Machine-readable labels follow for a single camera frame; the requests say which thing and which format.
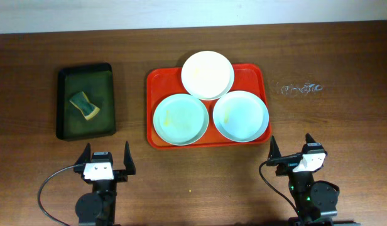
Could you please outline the green and yellow sponge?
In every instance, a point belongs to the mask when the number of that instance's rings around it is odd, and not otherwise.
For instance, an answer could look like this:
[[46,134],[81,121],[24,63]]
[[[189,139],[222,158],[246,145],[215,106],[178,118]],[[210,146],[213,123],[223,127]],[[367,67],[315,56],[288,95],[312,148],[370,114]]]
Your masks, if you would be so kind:
[[83,91],[74,94],[69,102],[82,113],[87,121],[95,117],[100,111],[100,108],[91,103]]

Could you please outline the light blue plate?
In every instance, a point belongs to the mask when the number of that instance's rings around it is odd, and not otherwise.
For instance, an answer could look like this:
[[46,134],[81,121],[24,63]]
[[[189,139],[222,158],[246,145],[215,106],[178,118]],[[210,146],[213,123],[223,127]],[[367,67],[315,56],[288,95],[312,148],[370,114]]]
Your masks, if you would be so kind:
[[216,129],[227,139],[247,143],[261,137],[269,124],[264,101],[247,91],[232,91],[222,96],[212,111]]

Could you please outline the light green plate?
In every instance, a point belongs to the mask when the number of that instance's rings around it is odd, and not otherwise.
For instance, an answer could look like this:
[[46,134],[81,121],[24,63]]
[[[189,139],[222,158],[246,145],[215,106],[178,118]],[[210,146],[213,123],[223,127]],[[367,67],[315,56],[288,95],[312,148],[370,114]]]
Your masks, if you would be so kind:
[[153,114],[153,127],[166,143],[187,146],[198,141],[209,126],[209,113],[202,101],[189,94],[163,99]]

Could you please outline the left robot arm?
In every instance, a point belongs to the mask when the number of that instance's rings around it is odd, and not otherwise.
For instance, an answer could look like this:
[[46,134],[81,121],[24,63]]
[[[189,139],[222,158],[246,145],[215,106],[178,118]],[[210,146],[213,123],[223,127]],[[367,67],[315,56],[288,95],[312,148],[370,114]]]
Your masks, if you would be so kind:
[[92,153],[90,144],[75,162],[74,172],[92,185],[92,191],[82,195],[75,204],[79,225],[108,226],[115,224],[117,184],[128,181],[136,174],[129,143],[124,148],[124,169],[113,168],[113,158],[109,151]]

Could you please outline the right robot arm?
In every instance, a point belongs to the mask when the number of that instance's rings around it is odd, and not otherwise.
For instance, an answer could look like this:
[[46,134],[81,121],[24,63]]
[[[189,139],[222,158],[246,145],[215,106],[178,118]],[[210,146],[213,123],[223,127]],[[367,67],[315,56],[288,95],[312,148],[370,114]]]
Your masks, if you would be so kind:
[[288,189],[294,201],[289,202],[297,216],[289,225],[333,225],[340,189],[328,181],[315,181],[313,174],[323,168],[327,151],[310,134],[299,153],[282,156],[275,138],[271,138],[267,166],[275,166],[276,176],[288,177]]

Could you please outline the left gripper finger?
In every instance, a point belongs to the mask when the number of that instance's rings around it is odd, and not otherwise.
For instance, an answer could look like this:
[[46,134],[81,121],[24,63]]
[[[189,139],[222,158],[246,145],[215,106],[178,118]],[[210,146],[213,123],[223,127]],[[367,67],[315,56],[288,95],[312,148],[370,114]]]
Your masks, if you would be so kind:
[[126,141],[124,148],[124,160],[123,160],[126,171],[135,171],[135,165],[131,157],[129,143]]
[[89,163],[90,162],[90,157],[91,157],[90,143],[87,143],[84,151],[79,156],[78,160],[76,160],[75,165]]

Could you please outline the white plate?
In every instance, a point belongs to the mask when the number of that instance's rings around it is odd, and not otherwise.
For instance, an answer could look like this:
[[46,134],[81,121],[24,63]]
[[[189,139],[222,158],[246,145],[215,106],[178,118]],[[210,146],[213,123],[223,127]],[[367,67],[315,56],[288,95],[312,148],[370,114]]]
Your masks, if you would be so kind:
[[188,57],[182,67],[185,90],[200,100],[215,100],[228,93],[235,74],[230,61],[215,51],[200,51]]

